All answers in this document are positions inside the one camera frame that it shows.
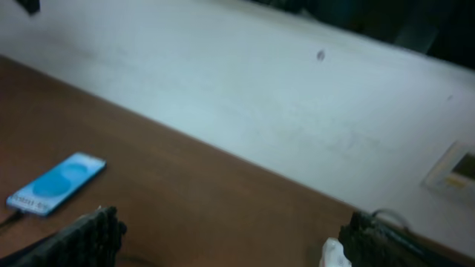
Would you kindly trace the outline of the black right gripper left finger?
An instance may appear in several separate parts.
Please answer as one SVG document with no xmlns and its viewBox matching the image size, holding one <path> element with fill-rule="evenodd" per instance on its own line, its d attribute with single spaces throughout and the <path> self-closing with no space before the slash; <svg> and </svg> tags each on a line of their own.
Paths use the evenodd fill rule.
<svg viewBox="0 0 475 267">
<path fill-rule="evenodd" d="M 1 258 L 1 267 L 112 267 L 127 232 L 115 207 L 81 216 L 32 245 Z"/>
</svg>

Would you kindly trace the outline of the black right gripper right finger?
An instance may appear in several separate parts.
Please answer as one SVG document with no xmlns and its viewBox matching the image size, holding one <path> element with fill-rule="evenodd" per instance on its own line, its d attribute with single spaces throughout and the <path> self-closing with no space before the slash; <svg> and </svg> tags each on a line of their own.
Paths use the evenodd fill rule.
<svg viewBox="0 0 475 267">
<path fill-rule="evenodd" d="M 343 225 L 338 241 L 353 266 L 386 267 L 464 267 L 468 258 L 427 240 L 418 238 L 398 214 L 387 210 L 400 227 L 378 218 L 382 210 L 357 211 Z"/>
</svg>

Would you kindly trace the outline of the blue Galaxy smartphone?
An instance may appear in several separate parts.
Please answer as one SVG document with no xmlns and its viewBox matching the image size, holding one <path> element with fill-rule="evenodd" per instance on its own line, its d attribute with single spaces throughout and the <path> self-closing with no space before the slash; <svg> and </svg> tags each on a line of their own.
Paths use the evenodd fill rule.
<svg viewBox="0 0 475 267">
<path fill-rule="evenodd" d="M 46 217 L 106 167 L 106 161 L 77 152 L 7 198 L 10 208 Z"/>
</svg>

